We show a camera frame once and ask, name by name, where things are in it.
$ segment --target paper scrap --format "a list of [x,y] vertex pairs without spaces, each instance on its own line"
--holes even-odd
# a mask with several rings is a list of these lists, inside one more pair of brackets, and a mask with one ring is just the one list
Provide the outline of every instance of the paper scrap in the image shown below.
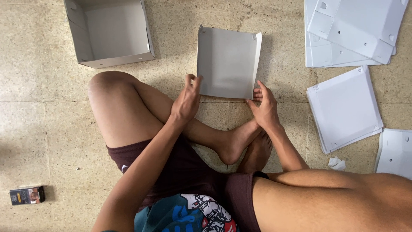
[[333,170],[343,171],[346,168],[345,160],[340,160],[337,156],[329,158],[328,166]]

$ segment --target thigh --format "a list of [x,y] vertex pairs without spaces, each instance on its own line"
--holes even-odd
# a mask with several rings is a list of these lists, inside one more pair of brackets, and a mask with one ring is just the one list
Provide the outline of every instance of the thigh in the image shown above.
[[163,124],[147,109],[130,74],[107,71],[89,84],[94,117],[108,147],[123,147],[152,139]]

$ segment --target dark brown shorts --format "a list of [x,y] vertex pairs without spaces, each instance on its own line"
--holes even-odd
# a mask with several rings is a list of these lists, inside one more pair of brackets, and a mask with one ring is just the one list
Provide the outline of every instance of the dark brown shorts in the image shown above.
[[[124,173],[151,140],[124,147],[109,148],[109,155]],[[163,171],[139,211],[158,200],[180,193],[201,194],[214,198],[235,219],[241,231],[259,232],[252,201],[253,174],[220,173],[210,168],[183,135],[177,139]]]

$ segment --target t-shirt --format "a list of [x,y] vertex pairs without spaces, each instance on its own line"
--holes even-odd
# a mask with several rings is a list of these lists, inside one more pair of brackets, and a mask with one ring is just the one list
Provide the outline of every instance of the t-shirt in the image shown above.
[[213,198],[197,194],[176,194],[144,208],[136,214],[134,231],[240,232],[225,208]]

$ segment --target foot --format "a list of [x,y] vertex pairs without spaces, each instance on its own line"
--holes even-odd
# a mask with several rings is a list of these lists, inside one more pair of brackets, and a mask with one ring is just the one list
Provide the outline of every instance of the foot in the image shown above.
[[261,171],[265,167],[272,149],[272,141],[267,133],[264,131],[260,132],[249,145],[245,157],[236,172],[249,174]]
[[226,165],[236,163],[243,150],[259,134],[261,127],[254,119],[227,132],[227,136],[217,146],[216,153]]

